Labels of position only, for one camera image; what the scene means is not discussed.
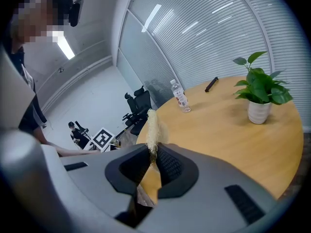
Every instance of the water bottle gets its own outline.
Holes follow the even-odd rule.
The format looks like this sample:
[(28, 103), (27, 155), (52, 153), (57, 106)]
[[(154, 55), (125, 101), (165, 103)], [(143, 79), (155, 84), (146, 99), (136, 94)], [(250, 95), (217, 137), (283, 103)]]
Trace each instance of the water bottle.
[(188, 99), (185, 95), (184, 89), (181, 87), (179, 83), (176, 82), (176, 80), (172, 80), (171, 84), (172, 84), (173, 94), (175, 98), (177, 99), (177, 102), (182, 112), (184, 113), (189, 112), (191, 109), (189, 107)]

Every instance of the white pot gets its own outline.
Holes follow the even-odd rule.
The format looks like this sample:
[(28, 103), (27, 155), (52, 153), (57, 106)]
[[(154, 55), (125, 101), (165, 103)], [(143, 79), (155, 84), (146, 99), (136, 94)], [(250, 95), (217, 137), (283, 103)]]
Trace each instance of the white pot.
[(250, 101), (248, 105), (248, 118), (256, 124), (264, 123), (270, 113), (271, 105), (271, 103), (261, 104)]

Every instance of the person in black clothing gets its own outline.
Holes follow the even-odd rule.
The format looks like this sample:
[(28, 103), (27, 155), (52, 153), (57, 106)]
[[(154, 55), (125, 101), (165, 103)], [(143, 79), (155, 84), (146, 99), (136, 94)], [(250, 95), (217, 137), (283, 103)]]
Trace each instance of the person in black clothing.
[(69, 128), (71, 129), (71, 138), (75, 144), (77, 144), (81, 149), (84, 149), (88, 144), (89, 139), (87, 139), (84, 135), (81, 134), (81, 131), (74, 127), (74, 123), (68, 123)]
[[(65, 19), (68, 19), (71, 26), (76, 26), (79, 18), (77, 14), (73, 13), (75, 8), (77, 8), (76, 5), (77, 4), (73, 3), (73, 0), (25, 0), (25, 3), (21, 5), (18, 10), (18, 14), (13, 16), (11, 23), (2, 36), (3, 46), (10, 60), (23, 77), (24, 81), (34, 92), (34, 79), (27, 72), (24, 65), (25, 53), (23, 45), (25, 43), (34, 42), (38, 36), (46, 36), (47, 32), (53, 30), (53, 26), (58, 27), (63, 25)], [(46, 121), (39, 107), (38, 98), (35, 95), (20, 122), (20, 130), (32, 134), (41, 144), (54, 146), (60, 156), (98, 152), (65, 150), (48, 142), (40, 127), (44, 126)]]

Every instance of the round table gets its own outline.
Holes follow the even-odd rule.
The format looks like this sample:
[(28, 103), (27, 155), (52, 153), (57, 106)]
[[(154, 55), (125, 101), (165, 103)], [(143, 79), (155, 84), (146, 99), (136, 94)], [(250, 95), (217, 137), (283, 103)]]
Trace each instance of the round table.
[[(265, 123), (248, 119), (247, 100), (236, 100), (237, 81), (245, 77), (219, 79), (185, 91), (191, 111), (182, 113), (175, 98), (156, 112), (167, 125), (169, 142), (182, 148), (225, 160), (264, 186), (278, 199), (291, 183), (301, 159), (303, 130), (299, 113), (290, 101), (274, 105)], [(137, 143), (145, 143), (147, 124)], [(150, 198), (157, 201), (161, 187), (157, 171), (149, 168), (141, 181)]]

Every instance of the potted plant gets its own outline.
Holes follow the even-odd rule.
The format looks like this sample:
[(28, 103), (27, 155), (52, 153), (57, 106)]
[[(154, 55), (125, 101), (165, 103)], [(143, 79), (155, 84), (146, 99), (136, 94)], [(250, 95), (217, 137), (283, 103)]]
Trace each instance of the potted plant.
[(261, 68), (251, 67), (252, 63), (264, 52), (254, 52), (246, 61), (239, 57), (233, 60), (234, 63), (245, 66), (248, 74), (246, 80), (240, 80), (235, 86), (246, 85), (246, 88), (238, 90), (236, 99), (249, 100), (248, 118), (256, 124), (262, 124), (267, 119), (272, 103), (281, 105), (292, 100), (289, 89), (281, 84), (287, 84), (282, 80), (274, 80), (282, 71), (276, 71), (270, 75), (264, 73)]

